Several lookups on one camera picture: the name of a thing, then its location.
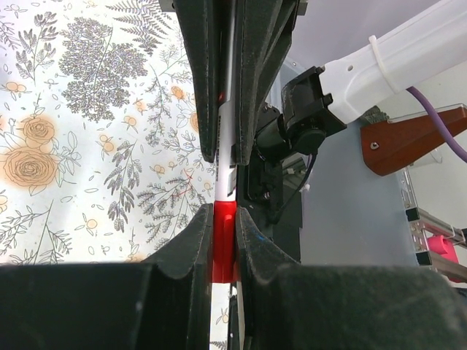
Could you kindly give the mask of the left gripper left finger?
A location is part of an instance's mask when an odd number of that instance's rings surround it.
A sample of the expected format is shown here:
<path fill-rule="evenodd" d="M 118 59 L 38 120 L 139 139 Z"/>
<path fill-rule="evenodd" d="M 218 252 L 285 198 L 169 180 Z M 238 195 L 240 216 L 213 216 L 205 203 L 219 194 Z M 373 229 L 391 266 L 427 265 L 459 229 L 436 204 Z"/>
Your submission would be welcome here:
<path fill-rule="evenodd" d="M 141 262 L 4 265 L 3 349 L 207 349 L 213 207 Z"/>

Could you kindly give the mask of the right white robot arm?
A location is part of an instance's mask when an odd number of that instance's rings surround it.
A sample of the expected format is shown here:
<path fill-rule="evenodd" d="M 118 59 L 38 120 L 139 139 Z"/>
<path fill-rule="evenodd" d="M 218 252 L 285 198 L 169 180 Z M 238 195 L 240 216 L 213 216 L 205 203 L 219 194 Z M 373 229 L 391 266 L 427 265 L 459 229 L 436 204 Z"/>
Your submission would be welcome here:
<path fill-rule="evenodd" d="M 216 166 L 215 211 L 236 210 L 236 170 L 247 165 L 260 110 L 290 49 L 299 1 L 173 1 L 193 73 L 203 158 Z M 294 146 L 300 121 L 325 134 L 367 109 L 466 60 L 466 3 L 438 1 L 343 58 L 308 70 L 285 95 L 291 121 L 280 138 Z"/>

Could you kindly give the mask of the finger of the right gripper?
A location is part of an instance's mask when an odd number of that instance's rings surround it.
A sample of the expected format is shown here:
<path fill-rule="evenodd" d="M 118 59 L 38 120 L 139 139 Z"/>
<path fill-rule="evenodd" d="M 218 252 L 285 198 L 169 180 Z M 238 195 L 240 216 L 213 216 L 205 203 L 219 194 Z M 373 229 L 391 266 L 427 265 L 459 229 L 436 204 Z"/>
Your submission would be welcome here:
<path fill-rule="evenodd" d="M 193 77 L 203 159 L 217 150 L 222 5 L 213 0 L 173 0 Z"/>
<path fill-rule="evenodd" d="M 284 62 L 305 1 L 237 1 L 233 42 L 235 161 L 247 164 L 258 113 Z"/>

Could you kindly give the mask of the white red-capped marker pen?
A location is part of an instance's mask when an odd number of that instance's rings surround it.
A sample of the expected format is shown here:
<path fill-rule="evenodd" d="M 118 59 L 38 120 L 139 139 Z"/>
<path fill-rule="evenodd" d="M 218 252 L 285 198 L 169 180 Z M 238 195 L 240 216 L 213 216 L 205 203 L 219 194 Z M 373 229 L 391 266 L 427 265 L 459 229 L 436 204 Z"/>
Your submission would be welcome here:
<path fill-rule="evenodd" d="M 217 174 L 215 201 L 236 199 L 236 166 L 232 146 L 236 140 L 234 107 L 234 37 L 236 25 L 236 1 L 228 1 L 228 22 L 225 31 L 223 58 L 223 97 L 218 110 Z"/>

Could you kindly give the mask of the red marker cap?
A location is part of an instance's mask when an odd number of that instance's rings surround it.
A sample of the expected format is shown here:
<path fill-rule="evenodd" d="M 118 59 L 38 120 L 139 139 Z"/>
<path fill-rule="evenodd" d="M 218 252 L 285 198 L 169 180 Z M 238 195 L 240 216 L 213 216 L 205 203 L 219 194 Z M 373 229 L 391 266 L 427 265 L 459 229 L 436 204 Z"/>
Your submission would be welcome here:
<path fill-rule="evenodd" d="M 236 201 L 214 202 L 212 282 L 236 281 Z"/>

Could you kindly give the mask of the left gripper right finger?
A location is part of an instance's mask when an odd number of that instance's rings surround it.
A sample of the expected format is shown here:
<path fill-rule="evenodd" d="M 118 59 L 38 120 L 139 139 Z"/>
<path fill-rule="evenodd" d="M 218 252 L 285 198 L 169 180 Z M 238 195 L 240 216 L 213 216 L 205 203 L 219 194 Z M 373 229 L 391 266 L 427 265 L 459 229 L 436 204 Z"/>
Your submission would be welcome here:
<path fill-rule="evenodd" d="M 242 349 L 464 349 L 466 306 L 420 267 L 306 266 L 236 213 Z"/>

